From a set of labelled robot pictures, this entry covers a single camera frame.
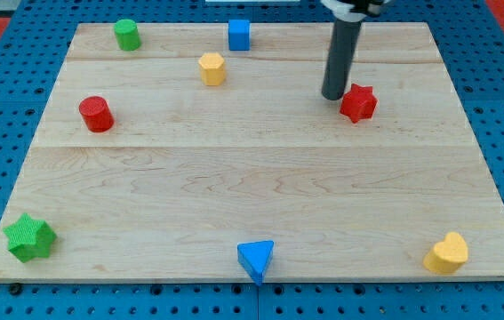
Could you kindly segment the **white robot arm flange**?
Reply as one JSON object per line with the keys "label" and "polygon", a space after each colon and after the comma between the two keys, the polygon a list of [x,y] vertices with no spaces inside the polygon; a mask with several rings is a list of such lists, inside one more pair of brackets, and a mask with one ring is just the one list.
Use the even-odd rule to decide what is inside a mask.
{"label": "white robot arm flange", "polygon": [[321,0],[320,3],[338,20],[360,22],[366,17],[380,16],[394,0]]}

